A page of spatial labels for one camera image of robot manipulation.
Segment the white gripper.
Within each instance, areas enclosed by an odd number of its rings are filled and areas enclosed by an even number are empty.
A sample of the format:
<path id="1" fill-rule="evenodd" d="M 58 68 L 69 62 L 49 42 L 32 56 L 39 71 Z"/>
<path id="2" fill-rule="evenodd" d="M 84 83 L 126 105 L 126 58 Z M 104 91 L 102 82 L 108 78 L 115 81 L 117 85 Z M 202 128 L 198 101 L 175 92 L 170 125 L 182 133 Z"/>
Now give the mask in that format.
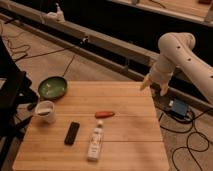
<path id="1" fill-rule="evenodd" d="M 171 60 L 165 56 L 159 56 L 157 61 L 152 65 L 149 71 L 149 76 L 146 75 L 144 77 L 140 90 L 143 91 L 146 87 L 150 86 L 152 82 L 154 82 L 160 85 L 160 95 L 166 95 L 169 89 L 167 83 L 171 80 L 175 68 L 176 66 Z"/>

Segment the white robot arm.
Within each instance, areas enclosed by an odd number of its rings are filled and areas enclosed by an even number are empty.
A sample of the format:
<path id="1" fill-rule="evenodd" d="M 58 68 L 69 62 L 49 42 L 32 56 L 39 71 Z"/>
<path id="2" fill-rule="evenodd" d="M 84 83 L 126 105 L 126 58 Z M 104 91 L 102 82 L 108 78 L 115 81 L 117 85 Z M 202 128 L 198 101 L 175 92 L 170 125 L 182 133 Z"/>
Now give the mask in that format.
<path id="1" fill-rule="evenodd" d="M 213 105 L 213 67 L 198 58 L 192 49 L 195 37 L 191 33 L 166 33 L 158 40 L 160 55 L 145 76 L 140 90 L 156 83 L 160 95 L 168 91 L 168 83 L 174 70 L 179 67 L 202 95 Z"/>

